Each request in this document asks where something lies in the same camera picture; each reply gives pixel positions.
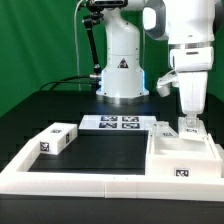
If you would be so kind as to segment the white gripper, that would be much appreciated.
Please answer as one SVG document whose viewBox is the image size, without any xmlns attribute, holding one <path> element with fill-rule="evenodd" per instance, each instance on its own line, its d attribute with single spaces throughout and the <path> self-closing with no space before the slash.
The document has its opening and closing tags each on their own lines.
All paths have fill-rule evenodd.
<svg viewBox="0 0 224 224">
<path fill-rule="evenodd" d="M 170 65 L 177 75 L 181 107 L 188 127 L 197 125 L 197 114 L 204 110 L 208 71 L 213 61 L 211 46 L 170 51 Z"/>
</svg>

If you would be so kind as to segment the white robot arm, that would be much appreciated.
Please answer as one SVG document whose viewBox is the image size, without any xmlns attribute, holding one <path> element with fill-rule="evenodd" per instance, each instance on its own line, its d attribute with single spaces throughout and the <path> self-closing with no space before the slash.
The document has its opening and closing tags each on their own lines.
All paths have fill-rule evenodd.
<svg viewBox="0 0 224 224">
<path fill-rule="evenodd" d="M 179 89 L 182 112 L 179 124 L 197 127 L 204 110 L 208 71 L 213 66 L 215 23 L 223 16 L 222 0 L 85 0 L 83 18 L 100 81 L 100 99 L 122 102 L 149 95 L 139 64 L 140 33 L 121 12 L 140 11 L 143 30 L 169 45 L 171 71 L 157 82 L 162 97 L 170 87 Z"/>
</svg>

